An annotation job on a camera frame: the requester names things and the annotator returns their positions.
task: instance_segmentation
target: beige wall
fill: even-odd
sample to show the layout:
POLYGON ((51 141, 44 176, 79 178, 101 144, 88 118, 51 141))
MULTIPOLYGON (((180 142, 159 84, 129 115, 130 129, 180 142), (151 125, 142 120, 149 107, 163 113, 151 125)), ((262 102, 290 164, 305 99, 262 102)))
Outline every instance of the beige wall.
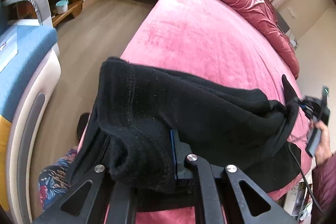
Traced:
POLYGON ((315 24, 332 3, 332 0, 285 0, 278 11, 298 39, 315 24), (296 18, 292 18, 288 9, 293 11, 296 18))
POLYGON ((297 83, 303 95, 321 96, 329 87, 331 148, 336 150, 336 6, 332 4, 299 40, 295 54, 300 63, 297 83))

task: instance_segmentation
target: blue seat cushion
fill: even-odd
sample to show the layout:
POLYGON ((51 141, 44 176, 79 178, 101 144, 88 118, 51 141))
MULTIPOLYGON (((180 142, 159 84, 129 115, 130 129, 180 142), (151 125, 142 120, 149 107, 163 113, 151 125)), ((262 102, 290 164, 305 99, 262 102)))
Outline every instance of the blue seat cushion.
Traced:
POLYGON ((52 27, 17 26, 18 53, 0 72, 0 115, 9 122, 33 73, 56 42, 52 27))

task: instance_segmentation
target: floral fabric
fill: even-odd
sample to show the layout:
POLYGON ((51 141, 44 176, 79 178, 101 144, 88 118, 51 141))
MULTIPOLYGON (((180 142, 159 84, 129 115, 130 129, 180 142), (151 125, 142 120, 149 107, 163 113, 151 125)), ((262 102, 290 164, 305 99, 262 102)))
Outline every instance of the floral fabric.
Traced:
POLYGON ((70 188, 70 185, 65 180, 65 174, 76 156, 77 147, 75 146, 54 165, 46 167, 40 173, 38 189, 43 211, 70 188))

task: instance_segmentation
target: blue lid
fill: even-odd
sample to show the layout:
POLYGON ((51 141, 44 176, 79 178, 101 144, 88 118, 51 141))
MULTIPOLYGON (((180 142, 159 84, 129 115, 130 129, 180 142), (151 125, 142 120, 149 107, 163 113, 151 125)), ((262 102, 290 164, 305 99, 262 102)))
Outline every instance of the blue lid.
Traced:
POLYGON ((68 4, 68 0, 60 0, 59 2, 56 3, 56 6, 64 6, 65 4, 68 4))

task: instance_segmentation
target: white bucket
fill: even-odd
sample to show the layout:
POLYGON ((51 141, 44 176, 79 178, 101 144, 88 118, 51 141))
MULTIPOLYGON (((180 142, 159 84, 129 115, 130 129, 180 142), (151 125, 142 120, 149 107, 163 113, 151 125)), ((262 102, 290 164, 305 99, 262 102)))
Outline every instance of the white bucket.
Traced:
POLYGON ((56 3, 56 13, 58 15, 64 14, 68 10, 68 0, 60 0, 56 3))

